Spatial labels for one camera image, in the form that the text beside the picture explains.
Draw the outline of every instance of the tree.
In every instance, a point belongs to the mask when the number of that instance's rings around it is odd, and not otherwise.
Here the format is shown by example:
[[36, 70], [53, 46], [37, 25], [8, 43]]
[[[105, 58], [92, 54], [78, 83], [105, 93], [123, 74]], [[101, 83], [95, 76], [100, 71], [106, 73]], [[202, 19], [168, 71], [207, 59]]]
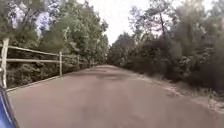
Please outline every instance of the tree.
[[[0, 0], [0, 40], [10, 37], [10, 45], [46, 52], [74, 55], [64, 59], [64, 72], [77, 70], [75, 56], [90, 63], [104, 63], [108, 51], [108, 39], [104, 33], [108, 27], [88, 2], [75, 0]], [[9, 50], [9, 58], [58, 59]], [[8, 83], [11, 87], [44, 79], [58, 74], [57, 64], [10, 63]]]
[[134, 41], [128, 33], [121, 34], [109, 49], [108, 63], [117, 66], [124, 65], [128, 53], [134, 48], [134, 45]]
[[223, 1], [213, 2], [208, 11], [203, 0], [186, 0], [176, 8], [171, 3], [153, 0], [146, 11], [133, 7], [130, 25], [136, 45], [123, 55], [122, 45], [115, 42], [109, 60], [140, 73], [223, 91]]

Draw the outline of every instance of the foliage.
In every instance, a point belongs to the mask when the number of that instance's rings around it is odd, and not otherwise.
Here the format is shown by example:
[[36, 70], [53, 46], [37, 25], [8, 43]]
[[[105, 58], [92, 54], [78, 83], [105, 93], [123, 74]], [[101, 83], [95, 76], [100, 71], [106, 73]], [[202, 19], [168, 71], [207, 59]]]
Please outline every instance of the foliage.
[[117, 66], [122, 66], [127, 61], [126, 57], [132, 50], [134, 41], [128, 33], [123, 33], [117, 41], [111, 46], [108, 53], [108, 62]]
[[[149, 75], [162, 74], [192, 87], [224, 91], [223, 8], [222, 0], [214, 1], [210, 10], [205, 10], [203, 0], [186, 0], [176, 8], [167, 0], [151, 1], [145, 11], [134, 7], [130, 23], [135, 45], [123, 55], [114, 49], [128, 42], [118, 38], [110, 48], [116, 52], [109, 52], [108, 62], [122, 62], [125, 65], [120, 66]], [[126, 62], [112, 59], [120, 54]]]
[[[104, 63], [108, 24], [88, 2], [75, 0], [0, 0], [0, 40], [10, 38], [10, 45], [45, 52], [74, 55], [64, 59], [64, 73], [78, 69], [77, 58]], [[8, 58], [58, 60], [57, 57], [9, 50]], [[10, 87], [55, 76], [57, 64], [9, 63]]]

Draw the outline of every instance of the sky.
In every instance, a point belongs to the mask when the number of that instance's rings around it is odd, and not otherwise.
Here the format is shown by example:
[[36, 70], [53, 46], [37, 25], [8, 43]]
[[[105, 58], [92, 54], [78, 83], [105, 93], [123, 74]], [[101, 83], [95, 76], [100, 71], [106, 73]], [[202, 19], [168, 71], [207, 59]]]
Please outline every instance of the sky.
[[[149, 0], [89, 0], [90, 5], [94, 6], [94, 10], [99, 12], [101, 18], [106, 20], [109, 28], [106, 34], [109, 44], [116, 41], [117, 37], [123, 32], [131, 33], [128, 17], [132, 6], [146, 10], [149, 7]], [[205, 0], [204, 5], [209, 8], [211, 0]]]

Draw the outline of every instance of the fence rail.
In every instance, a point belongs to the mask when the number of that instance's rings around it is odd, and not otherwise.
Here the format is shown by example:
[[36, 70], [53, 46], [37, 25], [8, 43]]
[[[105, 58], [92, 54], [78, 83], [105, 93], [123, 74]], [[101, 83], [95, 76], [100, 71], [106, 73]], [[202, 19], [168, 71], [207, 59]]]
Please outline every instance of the fence rail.
[[[26, 63], [38, 63], [38, 62], [42, 62], [42, 63], [59, 63], [59, 73], [60, 76], [62, 76], [63, 72], [62, 72], [62, 66], [63, 66], [63, 58], [70, 58], [70, 59], [76, 59], [77, 62], [77, 66], [79, 68], [81, 61], [84, 61], [84, 59], [81, 59], [79, 56], [77, 55], [63, 55], [62, 52], [60, 52], [59, 54], [55, 54], [55, 53], [48, 53], [48, 52], [42, 52], [42, 51], [37, 51], [37, 50], [31, 50], [31, 49], [26, 49], [26, 48], [20, 48], [20, 47], [16, 47], [16, 46], [10, 46], [9, 45], [9, 38], [6, 38], [3, 40], [3, 45], [0, 44], [0, 47], [2, 47], [2, 53], [1, 53], [1, 59], [0, 61], [2, 62], [1, 64], [1, 69], [3, 70], [3, 87], [7, 88], [7, 84], [6, 84], [6, 64], [7, 62], [26, 62]], [[26, 52], [32, 52], [32, 53], [38, 53], [38, 54], [43, 54], [43, 55], [50, 55], [50, 56], [57, 56], [58, 60], [39, 60], [39, 59], [18, 59], [18, 58], [7, 58], [7, 53], [8, 53], [8, 49], [15, 49], [15, 50], [20, 50], [20, 51], [26, 51]]]

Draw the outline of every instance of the forest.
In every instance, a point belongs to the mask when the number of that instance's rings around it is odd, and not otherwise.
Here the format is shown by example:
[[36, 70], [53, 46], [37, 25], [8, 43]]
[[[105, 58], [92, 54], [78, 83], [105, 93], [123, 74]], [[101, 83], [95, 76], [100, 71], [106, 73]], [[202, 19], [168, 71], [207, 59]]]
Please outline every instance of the forest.
[[[106, 61], [108, 24], [89, 5], [75, 0], [0, 0], [0, 42], [10, 46], [74, 56], [65, 58], [63, 72], [78, 70], [76, 56], [90, 61]], [[58, 60], [57, 57], [9, 49], [8, 58]], [[59, 64], [7, 63], [9, 88], [59, 74]]]
[[206, 8], [203, 0], [151, 0], [147, 10], [133, 7], [132, 34], [121, 34], [107, 63], [193, 88], [224, 92], [224, 1]]

